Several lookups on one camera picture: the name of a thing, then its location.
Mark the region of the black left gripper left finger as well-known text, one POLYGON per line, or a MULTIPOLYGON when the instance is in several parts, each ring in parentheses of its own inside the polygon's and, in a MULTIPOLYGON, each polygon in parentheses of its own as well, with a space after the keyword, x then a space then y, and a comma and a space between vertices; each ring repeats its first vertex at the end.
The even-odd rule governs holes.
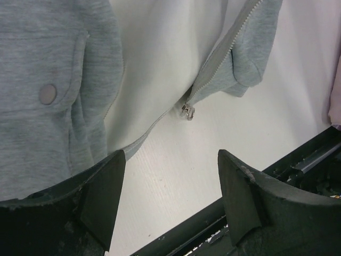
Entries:
POLYGON ((116 151, 57 185, 1 202, 1 255, 104 255, 110 250, 126 158, 116 151))

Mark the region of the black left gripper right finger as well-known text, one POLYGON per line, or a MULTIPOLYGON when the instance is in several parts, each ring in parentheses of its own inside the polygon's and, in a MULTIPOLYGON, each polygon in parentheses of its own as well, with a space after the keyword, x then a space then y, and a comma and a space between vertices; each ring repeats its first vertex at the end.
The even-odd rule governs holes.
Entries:
POLYGON ((218 173, 239 255, 340 255, 340 200, 288 185, 223 149, 218 173))

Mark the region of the grey zip jacket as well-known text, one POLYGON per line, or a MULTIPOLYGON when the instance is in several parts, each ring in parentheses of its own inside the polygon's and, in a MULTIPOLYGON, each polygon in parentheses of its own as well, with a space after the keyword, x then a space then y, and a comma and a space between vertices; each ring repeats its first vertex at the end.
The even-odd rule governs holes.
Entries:
POLYGON ((133 156, 262 79, 282 1, 1 1, 1 200, 133 156))

